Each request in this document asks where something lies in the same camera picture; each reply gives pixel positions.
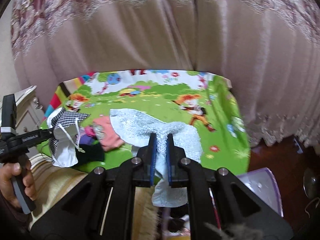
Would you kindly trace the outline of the person's left hand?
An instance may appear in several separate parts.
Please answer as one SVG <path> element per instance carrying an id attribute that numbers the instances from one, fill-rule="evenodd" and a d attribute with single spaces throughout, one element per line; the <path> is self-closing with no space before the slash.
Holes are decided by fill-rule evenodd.
<path id="1" fill-rule="evenodd" d="M 25 194 L 31 199 L 35 200 L 37 191 L 35 181 L 31 172 L 31 163 L 27 159 L 25 168 L 22 168 L 20 163 L 7 163 L 1 167 L 1 194 L 15 209 L 20 209 L 21 205 L 14 193 L 11 183 L 11 178 L 23 174 L 23 184 L 25 186 Z"/>

